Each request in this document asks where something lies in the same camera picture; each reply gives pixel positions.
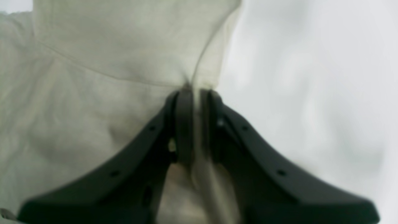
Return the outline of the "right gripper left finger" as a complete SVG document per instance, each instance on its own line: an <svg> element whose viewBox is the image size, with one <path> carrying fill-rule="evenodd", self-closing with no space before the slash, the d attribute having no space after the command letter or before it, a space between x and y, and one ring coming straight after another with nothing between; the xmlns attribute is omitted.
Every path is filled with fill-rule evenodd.
<svg viewBox="0 0 398 224"><path fill-rule="evenodd" d="M193 93L175 91L116 156L22 206L26 224L152 224L172 163L192 163Z"/></svg>

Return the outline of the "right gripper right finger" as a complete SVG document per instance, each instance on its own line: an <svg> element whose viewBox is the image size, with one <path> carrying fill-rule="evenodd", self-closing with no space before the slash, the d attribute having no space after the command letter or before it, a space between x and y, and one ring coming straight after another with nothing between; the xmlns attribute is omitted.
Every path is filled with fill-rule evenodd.
<svg viewBox="0 0 398 224"><path fill-rule="evenodd" d="M311 175L273 149L220 95L201 90L205 142L232 178L244 224L376 224L374 204Z"/></svg>

